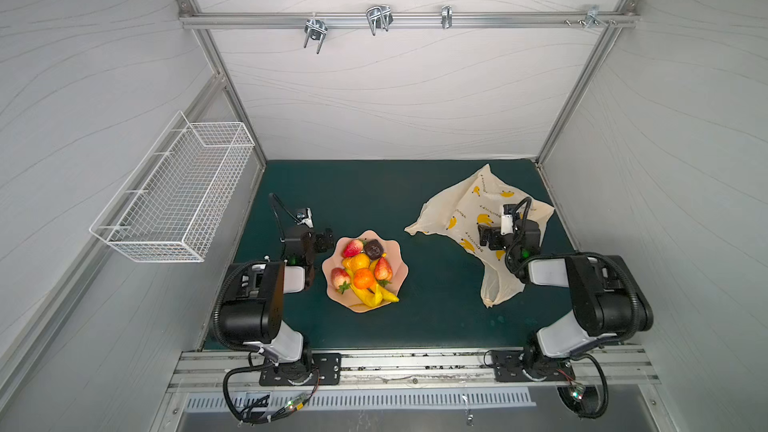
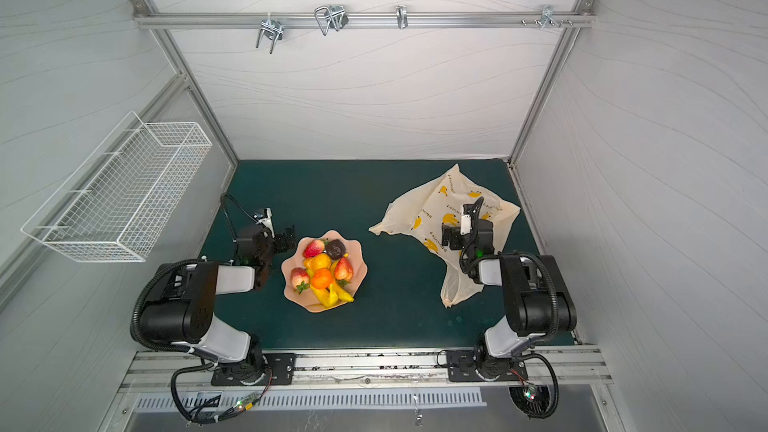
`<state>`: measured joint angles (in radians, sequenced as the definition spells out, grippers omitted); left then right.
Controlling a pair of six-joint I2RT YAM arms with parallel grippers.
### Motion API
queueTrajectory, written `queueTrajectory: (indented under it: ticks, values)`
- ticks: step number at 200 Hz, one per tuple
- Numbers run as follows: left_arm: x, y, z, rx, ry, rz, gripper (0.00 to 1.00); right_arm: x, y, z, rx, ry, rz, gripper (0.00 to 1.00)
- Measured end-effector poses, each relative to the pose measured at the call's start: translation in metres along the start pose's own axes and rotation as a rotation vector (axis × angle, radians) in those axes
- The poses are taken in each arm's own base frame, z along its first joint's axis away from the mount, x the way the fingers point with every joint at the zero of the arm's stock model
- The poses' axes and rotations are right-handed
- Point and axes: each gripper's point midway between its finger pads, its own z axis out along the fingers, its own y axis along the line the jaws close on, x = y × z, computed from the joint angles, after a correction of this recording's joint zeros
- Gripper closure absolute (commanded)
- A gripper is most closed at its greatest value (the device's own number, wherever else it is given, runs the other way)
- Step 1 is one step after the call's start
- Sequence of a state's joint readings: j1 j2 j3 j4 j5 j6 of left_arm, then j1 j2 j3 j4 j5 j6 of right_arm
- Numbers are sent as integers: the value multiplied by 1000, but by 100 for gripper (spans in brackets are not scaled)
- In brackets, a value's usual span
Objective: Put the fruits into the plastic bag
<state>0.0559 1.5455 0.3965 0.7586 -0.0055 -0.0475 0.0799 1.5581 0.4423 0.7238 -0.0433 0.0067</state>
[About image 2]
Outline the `yellow mango fruit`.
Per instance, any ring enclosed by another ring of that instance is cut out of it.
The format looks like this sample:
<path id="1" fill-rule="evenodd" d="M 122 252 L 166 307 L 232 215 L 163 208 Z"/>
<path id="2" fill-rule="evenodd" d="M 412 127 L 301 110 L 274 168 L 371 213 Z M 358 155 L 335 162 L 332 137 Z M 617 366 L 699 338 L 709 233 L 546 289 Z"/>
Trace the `yellow mango fruit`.
<path id="1" fill-rule="evenodd" d="M 316 271 L 320 269 L 329 269 L 333 263 L 333 259 L 326 253 L 318 254 L 314 257 L 306 258 L 303 261 L 303 266 L 309 271 Z"/>

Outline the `cream banana print plastic bag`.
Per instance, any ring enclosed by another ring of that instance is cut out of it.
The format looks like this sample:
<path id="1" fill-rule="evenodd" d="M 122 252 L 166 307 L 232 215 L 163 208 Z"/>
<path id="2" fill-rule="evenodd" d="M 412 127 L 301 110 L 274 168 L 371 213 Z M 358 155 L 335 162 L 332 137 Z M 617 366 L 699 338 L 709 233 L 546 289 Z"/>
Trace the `cream banana print plastic bag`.
<path id="1" fill-rule="evenodd" d="M 460 226 L 462 207 L 479 198 L 484 200 L 480 217 L 493 224 L 493 246 L 499 251 L 506 244 L 521 209 L 471 181 L 458 165 L 396 198 L 388 205 L 382 220 L 369 231 L 375 235 L 413 237 L 443 260 L 446 275 L 440 296 L 443 305 L 449 308 L 481 292 L 483 287 L 460 271 L 459 253 L 441 244 L 442 227 Z"/>

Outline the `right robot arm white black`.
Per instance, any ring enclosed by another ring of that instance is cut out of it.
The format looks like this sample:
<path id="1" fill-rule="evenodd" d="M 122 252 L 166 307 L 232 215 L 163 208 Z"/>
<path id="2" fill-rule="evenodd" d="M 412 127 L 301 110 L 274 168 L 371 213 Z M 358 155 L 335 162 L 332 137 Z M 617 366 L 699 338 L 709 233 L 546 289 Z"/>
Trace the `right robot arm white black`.
<path id="1" fill-rule="evenodd" d="M 461 272 L 473 282 L 502 289 L 503 317 L 488 328 L 472 356 L 450 364 L 461 380 L 496 381 L 524 375 L 523 357 L 577 325 L 575 304 L 556 259 L 493 247 L 490 221 L 465 215 L 442 227 L 441 244 L 459 253 Z"/>

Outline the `orange fruit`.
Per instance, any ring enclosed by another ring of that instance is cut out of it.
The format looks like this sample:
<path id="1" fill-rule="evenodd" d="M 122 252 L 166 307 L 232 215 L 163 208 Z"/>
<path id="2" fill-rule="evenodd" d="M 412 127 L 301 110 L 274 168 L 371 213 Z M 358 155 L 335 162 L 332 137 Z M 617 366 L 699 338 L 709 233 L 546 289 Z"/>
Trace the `orange fruit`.
<path id="1" fill-rule="evenodd" d="M 330 288 L 330 285 L 334 283 L 333 273 L 329 269 L 320 269 L 313 271 L 311 278 L 311 286 L 319 289 Z"/>

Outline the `red strawberry top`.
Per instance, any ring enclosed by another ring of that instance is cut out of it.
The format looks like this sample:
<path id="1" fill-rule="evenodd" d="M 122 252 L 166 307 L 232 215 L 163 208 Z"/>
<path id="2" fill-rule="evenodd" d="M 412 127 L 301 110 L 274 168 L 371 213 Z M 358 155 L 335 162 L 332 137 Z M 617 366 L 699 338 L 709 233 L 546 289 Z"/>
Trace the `red strawberry top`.
<path id="1" fill-rule="evenodd" d="M 313 258 L 325 251 L 326 242 L 322 239 L 313 239 L 307 244 L 302 255 L 304 258 Z"/>

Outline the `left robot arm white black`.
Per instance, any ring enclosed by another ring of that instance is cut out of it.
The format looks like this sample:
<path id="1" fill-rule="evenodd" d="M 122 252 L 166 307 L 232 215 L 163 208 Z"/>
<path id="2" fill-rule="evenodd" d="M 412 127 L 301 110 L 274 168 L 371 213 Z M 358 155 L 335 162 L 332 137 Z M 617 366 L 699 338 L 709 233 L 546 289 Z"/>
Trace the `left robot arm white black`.
<path id="1" fill-rule="evenodd" d="M 292 383 L 296 355 L 265 353 L 260 339 L 219 319 L 219 296 L 263 287 L 273 257 L 296 245 L 295 228 L 275 233 L 257 223 L 235 235 L 231 263 L 188 259 L 163 264 L 137 299 L 132 338 L 142 346 L 196 356 L 212 372 L 215 386 Z"/>

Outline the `dark brown mangosteen fruit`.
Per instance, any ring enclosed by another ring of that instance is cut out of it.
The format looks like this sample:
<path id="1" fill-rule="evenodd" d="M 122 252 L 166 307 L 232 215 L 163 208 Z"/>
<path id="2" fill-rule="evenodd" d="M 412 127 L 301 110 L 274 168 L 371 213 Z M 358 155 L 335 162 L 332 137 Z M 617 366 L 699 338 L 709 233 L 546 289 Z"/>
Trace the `dark brown mangosteen fruit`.
<path id="1" fill-rule="evenodd" d="M 325 253 L 332 261 L 340 260 L 347 253 L 345 244 L 339 240 L 330 240 L 325 244 Z"/>

